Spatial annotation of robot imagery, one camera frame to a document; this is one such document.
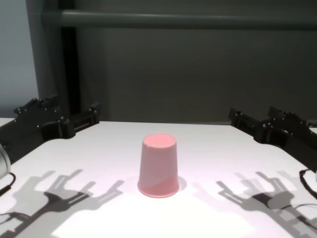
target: pink cup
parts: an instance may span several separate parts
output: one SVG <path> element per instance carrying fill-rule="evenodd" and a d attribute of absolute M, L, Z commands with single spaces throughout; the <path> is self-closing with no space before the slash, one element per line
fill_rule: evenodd
<path fill-rule="evenodd" d="M 168 134 L 152 134 L 142 144 L 138 189 L 149 197 L 163 198 L 179 190 L 176 140 Z"/>

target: white tabletop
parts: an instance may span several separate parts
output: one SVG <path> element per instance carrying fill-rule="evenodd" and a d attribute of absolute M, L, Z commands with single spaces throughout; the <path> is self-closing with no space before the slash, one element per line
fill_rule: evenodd
<path fill-rule="evenodd" d="M 137 189 L 142 140 L 156 132 L 177 139 L 182 187 L 161 199 Z M 0 238 L 19 229 L 11 237 L 314 238 L 317 201 L 300 184 L 302 169 L 281 149 L 231 126 L 101 122 L 12 166 L 17 181 L 0 197 L 0 214 L 29 218 L 16 215 L 0 225 Z M 315 175 L 306 178 L 317 190 Z"/>

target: black metal frame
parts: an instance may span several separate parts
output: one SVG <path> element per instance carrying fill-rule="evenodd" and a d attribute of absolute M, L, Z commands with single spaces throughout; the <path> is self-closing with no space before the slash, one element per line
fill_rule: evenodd
<path fill-rule="evenodd" d="M 26 0 L 31 5 L 33 0 Z M 160 29 L 234 29 L 234 30 L 295 30 L 316 31 L 314 16 L 253 16 L 247 15 L 176 15 L 91 12 L 75 9 L 74 0 L 43 0 L 40 18 L 43 37 L 49 53 L 51 73 L 59 94 L 64 115 L 81 112 L 81 90 L 78 66 L 76 29 L 78 27 L 160 28 Z M 38 35 L 32 35 L 34 48 Z"/>

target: dark gray wall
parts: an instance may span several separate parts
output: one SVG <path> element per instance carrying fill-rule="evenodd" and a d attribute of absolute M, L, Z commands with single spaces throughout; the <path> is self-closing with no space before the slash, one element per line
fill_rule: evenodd
<path fill-rule="evenodd" d="M 25 1 L 0 1 L 0 117 L 38 96 Z"/>
<path fill-rule="evenodd" d="M 310 15 L 301 2 L 257 7 L 233 1 L 77 0 L 79 9 L 130 13 Z M 317 32 L 80 29 L 85 102 L 103 119 L 228 121 L 230 107 L 255 118 L 269 107 L 317 119 Z"/>

